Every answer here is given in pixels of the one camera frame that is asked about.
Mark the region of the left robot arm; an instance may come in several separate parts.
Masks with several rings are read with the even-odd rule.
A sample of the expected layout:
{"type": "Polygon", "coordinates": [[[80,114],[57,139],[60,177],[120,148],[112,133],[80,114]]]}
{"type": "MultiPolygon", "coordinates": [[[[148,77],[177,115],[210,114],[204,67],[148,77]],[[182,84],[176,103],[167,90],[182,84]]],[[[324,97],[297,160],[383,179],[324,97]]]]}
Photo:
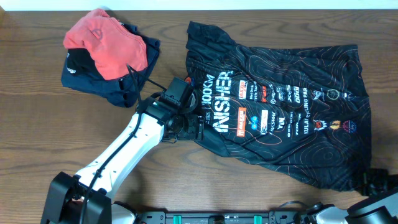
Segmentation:
{"type": "Polygon", "coordinates": [[[114,202],[125,178],[161,141],[202,139],[203,120],[188,98],[157,93],[137,105],[124,131],[93,162],[50,183],[41,223],[134,223],[130,209],[114,202]]]}

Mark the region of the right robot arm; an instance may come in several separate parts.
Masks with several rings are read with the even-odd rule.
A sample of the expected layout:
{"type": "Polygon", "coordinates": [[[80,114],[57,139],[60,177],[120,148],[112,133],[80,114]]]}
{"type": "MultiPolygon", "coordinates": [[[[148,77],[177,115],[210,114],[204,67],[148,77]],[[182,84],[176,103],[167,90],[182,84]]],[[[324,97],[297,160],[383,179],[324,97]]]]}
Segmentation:
{"type": "Polygon", "coordinates": [[[299,224],[397,224],[397,175],[370,169],[357,191],[367,198],[343,210],[318,203],[297,215],[299,224]]]}

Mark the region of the black printed cycling jersey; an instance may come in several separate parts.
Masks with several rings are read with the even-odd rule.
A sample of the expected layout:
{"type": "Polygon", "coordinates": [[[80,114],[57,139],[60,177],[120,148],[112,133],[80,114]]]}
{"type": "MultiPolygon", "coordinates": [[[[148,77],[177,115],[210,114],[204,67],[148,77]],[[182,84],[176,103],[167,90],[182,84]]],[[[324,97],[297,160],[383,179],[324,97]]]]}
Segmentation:
{"type": "Polygon", "coordinates": [[[319,189],[365,186],[371,107],[356,45],[247,47],[197,22],[187,35],[204,148],[319,189]]]}

